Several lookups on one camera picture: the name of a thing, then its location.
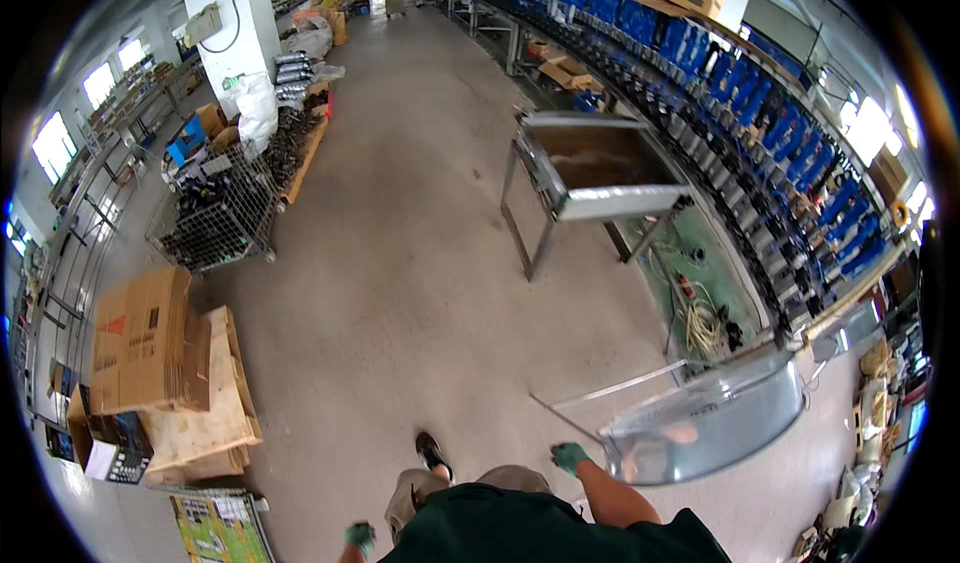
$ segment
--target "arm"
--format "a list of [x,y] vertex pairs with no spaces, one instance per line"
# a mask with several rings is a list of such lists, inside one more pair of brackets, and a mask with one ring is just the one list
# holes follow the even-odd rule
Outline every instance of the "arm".
[[377,533],[374,527],[366,521],[354,523],[343,533],[343,553],[339,563],[365,563],[367,557],[374,550]]
[[577,464],[593,520],[601,526],[627,528],[636,522],[662,523],[657,510],[643,495],[600,468],[590,459]]
[[580,480],[593,520],[601,526],[627,528],[636,522],[661,523],[653,505],[628,484],[610,477],[573,442],[564,442],[550,449],[553,462],[563,471]]
[[343,547],[339,563],[364,563],[363,549],[355,544],[347,544]]

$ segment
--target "wire mesh cart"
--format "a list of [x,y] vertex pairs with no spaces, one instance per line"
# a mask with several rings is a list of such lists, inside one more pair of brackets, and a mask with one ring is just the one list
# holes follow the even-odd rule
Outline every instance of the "wire mesh cart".
[[203,275],[269,245],[274,216],[283,211],[277,185],[256,152],[234,144],[184,167],[147,223],[147,243],[170,263]]

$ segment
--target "sneaker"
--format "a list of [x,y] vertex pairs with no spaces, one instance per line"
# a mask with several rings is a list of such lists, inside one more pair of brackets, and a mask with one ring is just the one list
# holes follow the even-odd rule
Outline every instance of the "sneaker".
[[444,453],[440,450],[440,445],[429,433],[422,431],[416,436],[416,454],[419,455],[423,465],[431,472],[438,465],[445,467],[446,471],[450,472],[450,484],[453,484],[453,468],[450,467],[450,463],[447,462]]

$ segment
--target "green glove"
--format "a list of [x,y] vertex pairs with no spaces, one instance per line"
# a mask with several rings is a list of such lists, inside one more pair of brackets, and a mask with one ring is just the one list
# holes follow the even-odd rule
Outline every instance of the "green glove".
[[343,540],[346,544],[355,544],[363,551],[364,558],[370,558],[370,553],[374,550],[374,543],[377,541],[377,533],[374,527],[366,521],[358,521],[348,527],[343,533]]
[[552,446],[550,447],[550,454],[553,455],[551,459],[553,464],[574,478],[577,477],[577,464],[580,461],[591,461],[584,447],[576,442],[561,442]]

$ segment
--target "green shirt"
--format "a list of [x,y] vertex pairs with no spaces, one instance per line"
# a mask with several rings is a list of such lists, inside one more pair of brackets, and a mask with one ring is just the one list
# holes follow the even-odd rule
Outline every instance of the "green shirt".
[[730,563],[730,558],[690,509],[664,525],[638,521],[622,529],[587,523],[550,494],[469,483],[427,497],[381,559],[431,561]]

